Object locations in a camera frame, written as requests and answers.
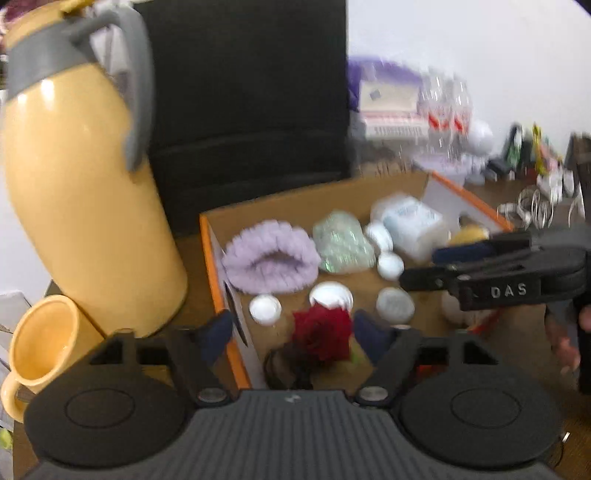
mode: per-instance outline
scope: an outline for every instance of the thermos handle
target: thermos handle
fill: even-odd
[[[78,20],[65,32],[70,41],[79,43],[108,25],[117,25],[122,30],[129,57],[133,106],[131,130],[125,138],[125,163],[127,170],[133,172],[148,149],[154,111],[154,68],[144,20],[132,8],[115,8],[97,17]]]

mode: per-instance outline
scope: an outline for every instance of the screw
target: screw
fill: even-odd
[[[228,394],[221,388],[204,388],[197,398],[205,403],[220,403],[226,400]]]
[[[388,390],[384,387],[363,387],[359,396],[365,401],[382,401],[388,398]]]

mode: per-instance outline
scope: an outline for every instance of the white wall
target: white wall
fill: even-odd
[[[101,58],[105,44],[103,34],[95,39]],[[110,73],[125,67],[118,35],[114,45]],[[591,131],[589,46],[591,17],[573,0],[349,0],[350,54],[460,73],[497,147],[513,121],[537,121],[562,152],[571,131]],[[1,170],[0,222],[0,293],[36,301],[48,274],[14,218]]]
[[[35,302],[42,298],[50,280],[14,215],[0,165],[0,294],[19,290],[29,303]]]

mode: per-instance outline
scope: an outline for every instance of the green crumpled plastic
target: green crumpled plastic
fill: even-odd
[[[312,238],[322,259],[319,268],[325,272],[353,273],[375,265],[374,248],[350,213],[334,210],[314,225]]]

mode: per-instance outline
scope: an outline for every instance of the white round lid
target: white round lid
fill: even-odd
[[[394,248],[392,236],[383,223],[371,222],[365,226],[363,232],[379,248],[380,252],[391,252]]]
[[[383,252],[378,258],[378,273],[386,280],[395,281],[404,271],[404,261],[393,252]]]
[[[353,309],[353,294],[342,283],[325,281],[319,283],[310,292],[310,305],[318,302],[329,309],[341,307],[347,311]]]
[[[414,315],[412,298],[400,288],[381,290],[375,306],[380,317],[394,325],[407,323]]]
[[[281,316],[281,303],[273,295],[258,295],[251,300],[248,310],[255,322],[270,326]]]

